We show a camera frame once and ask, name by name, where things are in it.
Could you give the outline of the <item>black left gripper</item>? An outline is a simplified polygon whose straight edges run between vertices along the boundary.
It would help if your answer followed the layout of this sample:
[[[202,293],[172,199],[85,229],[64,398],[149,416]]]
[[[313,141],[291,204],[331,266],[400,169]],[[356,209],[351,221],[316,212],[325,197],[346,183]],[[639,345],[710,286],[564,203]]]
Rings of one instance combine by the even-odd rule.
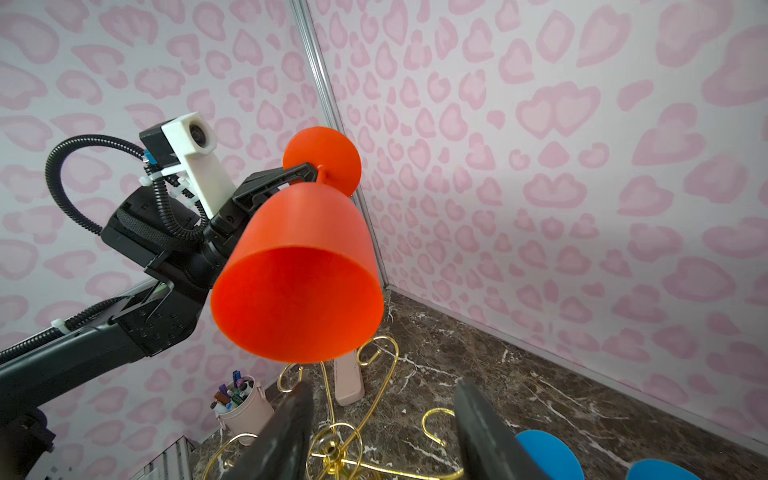
[[[248,176],[209,221],[197,248],[197,281],[214,282],[223,270],[254,213],[272,196],[294,183],[315,182],[318,169],[303,163]]]

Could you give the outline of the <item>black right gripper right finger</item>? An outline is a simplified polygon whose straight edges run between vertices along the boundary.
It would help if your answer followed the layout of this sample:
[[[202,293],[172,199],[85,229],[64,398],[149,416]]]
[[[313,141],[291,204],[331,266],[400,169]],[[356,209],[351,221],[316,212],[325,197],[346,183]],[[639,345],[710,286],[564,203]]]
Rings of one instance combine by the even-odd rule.
[[[454,407],[467,479],[550,479],[470,379],[458,381]]]

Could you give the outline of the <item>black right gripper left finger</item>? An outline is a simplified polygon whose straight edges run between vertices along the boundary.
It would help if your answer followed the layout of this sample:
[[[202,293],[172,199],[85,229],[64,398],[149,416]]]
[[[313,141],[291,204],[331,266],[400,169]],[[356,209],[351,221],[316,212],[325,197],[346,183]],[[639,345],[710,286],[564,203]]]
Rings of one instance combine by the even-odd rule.
[[[221,478],[224,480],[295,480],[306,478],[314,422],[313,385],[299,382],[275,415]]]

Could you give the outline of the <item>blue wine glass front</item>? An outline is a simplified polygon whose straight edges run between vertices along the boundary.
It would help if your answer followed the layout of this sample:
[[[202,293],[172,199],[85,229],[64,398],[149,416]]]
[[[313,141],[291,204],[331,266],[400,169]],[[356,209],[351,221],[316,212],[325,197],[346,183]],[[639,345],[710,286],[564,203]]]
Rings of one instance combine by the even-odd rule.
[[[527,430],[516,435],[522,447],[554,480],[584,480],[582,466],[573,451],[556,436],[540,430]]]

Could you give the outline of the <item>blue wine glass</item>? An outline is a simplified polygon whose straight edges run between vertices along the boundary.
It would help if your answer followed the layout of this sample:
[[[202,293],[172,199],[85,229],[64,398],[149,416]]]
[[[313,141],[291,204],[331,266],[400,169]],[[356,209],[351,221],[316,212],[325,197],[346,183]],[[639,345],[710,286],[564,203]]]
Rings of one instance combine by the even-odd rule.
[[[582,466],[573,451],[556,436],[540,430],[527,430],[516,435],[522,447],[554,480],[584,480]]]
[[[635,462],[627,471],[626,480],[701,480],[689,470],[659,459]]]

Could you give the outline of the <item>red wine glass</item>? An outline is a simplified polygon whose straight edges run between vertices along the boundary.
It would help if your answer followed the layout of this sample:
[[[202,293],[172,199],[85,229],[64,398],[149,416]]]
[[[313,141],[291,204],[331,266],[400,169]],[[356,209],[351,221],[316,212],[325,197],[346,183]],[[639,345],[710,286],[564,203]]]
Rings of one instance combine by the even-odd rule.
[[[351,196],[361,159],[342,133],[297,133],[286,167],[318,168],[293,182],[249,221],[211,295],[212,317],[238,347],[295,364],[333,360],[379,328],[384,300],[373,241]]]

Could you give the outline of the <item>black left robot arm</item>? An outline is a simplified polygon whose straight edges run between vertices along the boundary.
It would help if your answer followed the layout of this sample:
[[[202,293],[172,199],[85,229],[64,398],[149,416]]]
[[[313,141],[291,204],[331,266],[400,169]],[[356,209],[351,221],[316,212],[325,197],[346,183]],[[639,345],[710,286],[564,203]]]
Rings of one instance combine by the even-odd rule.
[[[41,406],[123,365],[159,354],[195,330],[214,281],[256,209],[290,183],[313,182],[302,164],[251,175],[196,240],[166,233],[161,216],[184,208],[163,180],[132,194],[102,229],[105,242],[153,282],[103,300],[1,353],[1,476],[22,478],[55,435]]]

